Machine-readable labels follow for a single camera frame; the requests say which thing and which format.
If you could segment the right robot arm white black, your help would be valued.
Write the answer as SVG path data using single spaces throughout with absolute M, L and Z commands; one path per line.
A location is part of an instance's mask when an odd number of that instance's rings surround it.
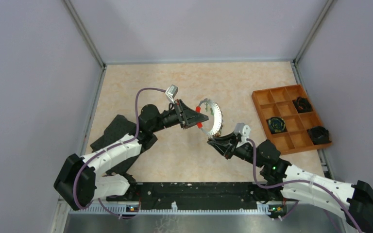
M 373 233 L 373 188 L 364 181 L 345 183 L 310 173 L 281 159 L 280 151 L 270 140 L 258 146 L 245 132 L 208 139 L 207 143 L 226 159 L 236 156 L 253 165 L 266 180 L 255 184 L 265 189 L 267 197 L 298 200 L 331 212 L 360 233 Z

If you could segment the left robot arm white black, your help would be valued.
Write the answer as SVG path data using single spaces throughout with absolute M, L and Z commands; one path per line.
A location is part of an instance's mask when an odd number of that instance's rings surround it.
M 157 142 L 155 133 L 176 125 L 188 129 L 205 121 L 207 115 L 187 107 L 182 100 L 175 100 L 163 112 L 153 104 L 145 105 L 137 123 L 117 115 L 91 145 L 91 154 L 67 157 L 53 187 L 73 210 L 84 209 L 92 201 L 108 196 L 132 200 L 136 187 L 127 171 Z

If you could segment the keyring with coloured keys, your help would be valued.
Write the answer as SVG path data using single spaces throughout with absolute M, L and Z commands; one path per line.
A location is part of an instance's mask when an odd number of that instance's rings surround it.
M 204 105 L 204 109 L 206 113 L 209 113 L 213 117 L 213 126 L 210 130 L 206 130 L 203 128 L 202 123 L 198 123 L 198 128 L 208 137 L 214 138 L 218 137 L 221 134 L 221 130 L 223 127 L 223 114 L 219 107 L 219 105 L 211 99 L 205 98 L 204 100 L 200 101 L 198 106 L 196 107 L 196 111 L 201 113 L 202 105 Z

